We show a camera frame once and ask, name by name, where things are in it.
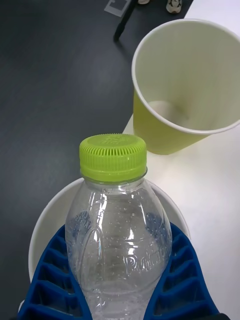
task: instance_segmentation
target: bottle cap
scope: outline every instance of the bottle cap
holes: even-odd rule
[[[132,134],[99,134],[86,138],[79,147],[81,173],[103,183],[142,177],[147,171],[147,148]]]

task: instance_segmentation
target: paper cup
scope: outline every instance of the paper cup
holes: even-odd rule
[[[208,21],[160,25],[132,61],[133,128],[168,155],[240,123],[240,38]]]

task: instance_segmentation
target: white table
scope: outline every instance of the white table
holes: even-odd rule
[[[240,36],[239,0],[194,0],[186,18],[216,22]],[[133,133],[133,117],[124,133]],[[147,167],[147,179],[162,188],[185,217],[217,308],[239,320],[240,126],[171,155],[148,152]]]

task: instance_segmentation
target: blue plastic holder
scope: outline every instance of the blue plastic holder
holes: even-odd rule
[[[194,320],[218,314],[190,240],[174,224],[171,230],[172,254],[143,320]],[[17,319],[92,320],[69,268],[65,226],[43,252]]]

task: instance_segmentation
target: shoe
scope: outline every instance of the shoe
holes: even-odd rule
[[[183,0],[167,0],[166,9],[170,14],[179,14]]]
[[[139,5],[146,5],[146,4],[148,4],[150,2],[150,0],[138,0],[138,4]]]

